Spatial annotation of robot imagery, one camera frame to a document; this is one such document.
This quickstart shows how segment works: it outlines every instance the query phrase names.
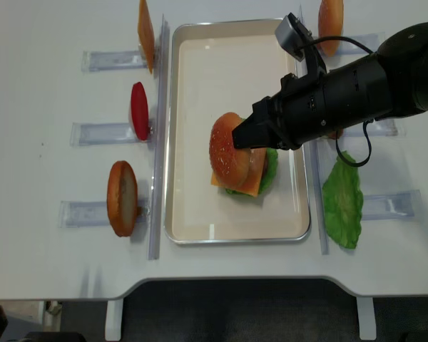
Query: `table leg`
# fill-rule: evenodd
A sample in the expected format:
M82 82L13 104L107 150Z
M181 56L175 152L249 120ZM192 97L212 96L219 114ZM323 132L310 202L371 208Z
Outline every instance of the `table leg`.
M377 329L372 297L357 297L357 310L360 339L375 341Z
M120 341L122 328L123 299L109 301L106 309L105 339Z

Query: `black cable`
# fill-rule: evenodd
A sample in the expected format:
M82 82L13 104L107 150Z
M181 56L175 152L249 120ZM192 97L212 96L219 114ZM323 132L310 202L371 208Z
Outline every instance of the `black cable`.
M368 120L368 121L364 121L363 122L363 133L365 134L365 138L366 141L368 142L368 156L365 160L363 160L362 162L351 162L349 160L347 160L346 157L344 157L344 155L342 155L341 151L340 151L340 147L337 144L337 138L338 138L338 130L336 131L336 151L337 151L337 155L340 156L341 160L343 162L345 162L347 165L352 166L352 167L360 167L365 165L371 158L371 152L372 152L372 146L371 146L371 142L370 142L370 137L368 137L368 133L366 131L366 126L368 126L368 123L372 123L373 120Z
M326 36L326 37L322 37L322 38L318 38L315 39L313 41L310 41L309 43L299 46L295 49L295 51L299 51L302 48L307 48L308 46L312 46L318 43L322 43L323 41L347 41L349 43L352 43L356 46L358 46L359 48L361 48L362 50L368 52L368 53L373 53L373 51L371 49L369 49L368 47L364 46L363 44L361 44L360 42L349 38L349 37L343 37L343 36Z

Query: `hamburger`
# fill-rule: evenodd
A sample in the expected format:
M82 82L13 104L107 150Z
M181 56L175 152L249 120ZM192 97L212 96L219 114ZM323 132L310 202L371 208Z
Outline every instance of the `hamburger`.
M226 113L215 121L209 142L213 174L211 184L231 195L257 197L272 183L277 172L277 151L272 148L235 149L232 131L243 121Z

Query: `metal tray rim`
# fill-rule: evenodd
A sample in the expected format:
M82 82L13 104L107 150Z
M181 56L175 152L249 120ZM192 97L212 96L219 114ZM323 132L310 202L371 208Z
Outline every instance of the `metal tray rim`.
M214 22L214 23L197 23L197 24L183 24L180 25L178 28L176 28L176 30L173 32L173 37L171 39L171 77L170 79L173 80L173 75L175 72L175 64L174 64L174 55L177 52L174 49L174 43L175 43L175 37L177 36L177 33L185 27L191 27L191 26L207 26L207 25L216 25L216 24L231 24L231 23L246 23L246 22L254 22L254 21L275 21L275 20L282 20L282 18L271 18L271 19L249 19L249 20L239 20L239 21L219 21L219 22ZM297 75L297 64L295 64L295 75ZM172 103L171 103L171 98L173 95L173 82L170 82L170 105L169 105L169 120L168 120L168 127L167 127L167 131L168 131L168 139L166 141L166 147L165 147L165 184L164 184L164 203L163 203L163 230L165 231L165 235L167 236L167 238L169 238L169 240L171 240L172 242L174 242L175 244L178 245L197 245L197 244L209 244L209 245L218 245L218 244L263 244L263 243L278 243L278 242L300 242L302 240L304 240L308 234L311 231L311 226L312 226L312 215L311 215L311 208L310 208L310 201L309 201L309 187L308 187L308 183L307 183L307 164L306 164L306 149L305 146L303 145L301 147L302 149L302 161L303 161L303 169L305 171L305 184L306 184L306 193L307 193L307 208L308 208L308 214L309 214L309 222L308 222L308 226L307 229L305 230L305 232L299 236L299 237L285 237L285 238L270 238L270 239L216 239L216 240L179 240L179 239L175 239L173 236L171 236L168 233L168 229L166 226L166 205L167 205L167 198L168 195L170 195L169 193L169 188L168 188L168 169L169 169L169 165L168 162L170 161L170 148L171 148L171 143L170 143L170 138L169 138L169 132L170 129L173 127L173 125L175 125L174 122L172 122L171 120L171 114L172 111L175 110L175 108L172 108Z

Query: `floor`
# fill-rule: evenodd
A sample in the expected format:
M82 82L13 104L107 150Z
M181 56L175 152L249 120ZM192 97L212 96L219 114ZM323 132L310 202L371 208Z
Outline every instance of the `floor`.
M376 341L428 331L428 298L375 299ZM151 282L126 297L122 341L360 341L355 297L325 280ZM63 303L61 330L104 341L106 303Z

